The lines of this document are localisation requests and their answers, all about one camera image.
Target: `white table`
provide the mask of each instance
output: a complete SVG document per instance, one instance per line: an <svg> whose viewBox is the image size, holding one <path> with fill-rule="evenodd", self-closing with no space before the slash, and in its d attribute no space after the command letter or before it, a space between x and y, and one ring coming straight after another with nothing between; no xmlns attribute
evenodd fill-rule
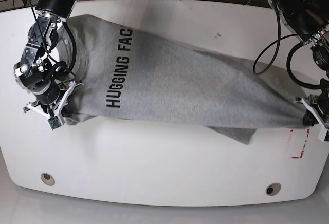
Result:
<svg viewBox="0 0 329 224"><path fill-rule="evenodd" d="M277 36L271 10L242 5L93 1L78 3L72 16L80 14L248 59L255 59ZM248 146L200 126L106 118L49 131L41 116L22 112L34 96L21 90L12 75L33 24L31 11L0 14L0 24L5 59L0 146L17 185L72 197L162 206L278 202L302 199L314 191L329 153L329 143L317 139L318 127L311 128L300 159L291 157L300 155L306 130L258 130ZM284 67L296 42L282 43L275 65ZM306 47L296 59L293 69L314 81L324 75ZM42 173L51 174L55 185L45 185ZM275 182L282 185L280 193L267 196L266 188Z"/></svg>

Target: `metal grommet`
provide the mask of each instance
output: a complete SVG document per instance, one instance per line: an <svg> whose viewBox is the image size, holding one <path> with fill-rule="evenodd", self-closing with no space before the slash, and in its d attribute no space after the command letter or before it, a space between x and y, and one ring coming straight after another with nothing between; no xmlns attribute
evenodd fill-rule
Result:
<svg viewBox="0 0 329 224"><path fill-rule="evenodd" d="M44 182L46 185L53 186L55 184L55 179L47 173L42 173L41 174L41 180Z"/></svg>
<svg viewBox="0 0 329 224"><path fill-rule="evenodd" d="M275 196L281 190L281 185L279 183L273 183L266 188L266 195Z"/></svg>

